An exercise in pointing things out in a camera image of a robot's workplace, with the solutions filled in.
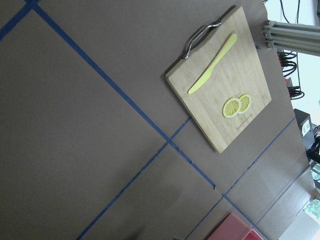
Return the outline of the wooden cutting board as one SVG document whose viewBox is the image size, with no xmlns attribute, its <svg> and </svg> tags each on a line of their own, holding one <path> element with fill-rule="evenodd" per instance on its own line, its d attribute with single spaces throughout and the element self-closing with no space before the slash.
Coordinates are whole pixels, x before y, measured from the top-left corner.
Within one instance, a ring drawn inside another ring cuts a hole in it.
<svg viewBox="0 0 320 240">
<path fill-rule="evenodd" d="M 188 93 L 232 34 L 236 34 L 237 40 L 213 68 L 208 80 L 194 93 Z M 219 154 L 272 100 L 241 6 L 233 7 L 188 59 L 181 59 L 164 77 Z M 225 117 L 225 102 L 244 94 L 251 97 L 247 110 Z"/>
</svg>

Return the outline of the lower lemon slice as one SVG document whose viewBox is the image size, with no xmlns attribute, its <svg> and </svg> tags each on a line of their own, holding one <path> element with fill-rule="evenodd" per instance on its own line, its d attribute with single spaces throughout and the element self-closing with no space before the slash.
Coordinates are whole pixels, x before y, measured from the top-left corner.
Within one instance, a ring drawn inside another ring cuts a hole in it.
<svg viewBox="0 0 320 240">
<path fill-rule="evenodd" d="M 241 101 L 238 98 L 229 98 L 222 107 L 222 115 L 225 118 L 232 118 L 239 113 Z"/>
</svg>

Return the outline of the grey aluminium frame beam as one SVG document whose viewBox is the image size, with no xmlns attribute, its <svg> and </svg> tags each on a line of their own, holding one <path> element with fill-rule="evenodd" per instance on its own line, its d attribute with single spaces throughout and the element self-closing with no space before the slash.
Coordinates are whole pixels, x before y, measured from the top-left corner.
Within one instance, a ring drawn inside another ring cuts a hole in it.
<svg viewBox="0 0 320 240">
<path fill-rule="evenodd" d="M 268 21 L 262 33 L 269 48 L 320 55 L 319 26 Z"/>
</svg>

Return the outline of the black box with label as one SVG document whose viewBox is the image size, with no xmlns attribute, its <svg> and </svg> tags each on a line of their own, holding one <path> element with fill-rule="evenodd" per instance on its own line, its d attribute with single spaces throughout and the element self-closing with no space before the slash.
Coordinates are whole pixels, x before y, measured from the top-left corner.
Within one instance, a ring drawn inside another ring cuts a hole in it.
<svg viewBox="0 0 320 240">
<path fill-rule="evenodd" d="M 311 140 L 314 137 L 311 123 L 311 116 L 302 110 L 295 108 L 294 110 L 295 118 L 297 121 L 300 134 L 304 140 Z"/>
</svg>

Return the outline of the yellow plastic knife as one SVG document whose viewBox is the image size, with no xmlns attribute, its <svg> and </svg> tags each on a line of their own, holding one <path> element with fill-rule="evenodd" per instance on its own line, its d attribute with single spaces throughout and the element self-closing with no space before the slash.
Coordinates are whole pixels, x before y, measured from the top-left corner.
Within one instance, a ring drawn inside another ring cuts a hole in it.
<svg viewBox="0 0 320 240">
<path fill-rule="evenodd" d="M 217 52 L 216 56 L 208 64 L 204 72 L 198 77 L 194 84 L 187 91 L 188 95 L 195 93 L 200 87 L 202 87 L 207 80 L 211 77 L 213 69 L 218 64 L 218 62 L 226 55 L 226 53 L 233 47 L 233 45 L 238 40 L 236 33 L 231 33 L 226 39 L 225 43 L 222 45 L 220 50 Z"/>
</svg>

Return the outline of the pink plastic bin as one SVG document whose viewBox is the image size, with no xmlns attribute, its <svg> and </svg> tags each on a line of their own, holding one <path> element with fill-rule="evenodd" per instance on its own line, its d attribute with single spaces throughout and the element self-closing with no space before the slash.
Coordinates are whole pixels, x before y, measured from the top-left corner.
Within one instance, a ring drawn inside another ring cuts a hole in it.
<svg viewBox="0 0 320 240">
<path fill-rule="evenodd" d="M 238 216 L 230 213 L 207 240 L 263 240 L 263 238 Z"/>
</svg>

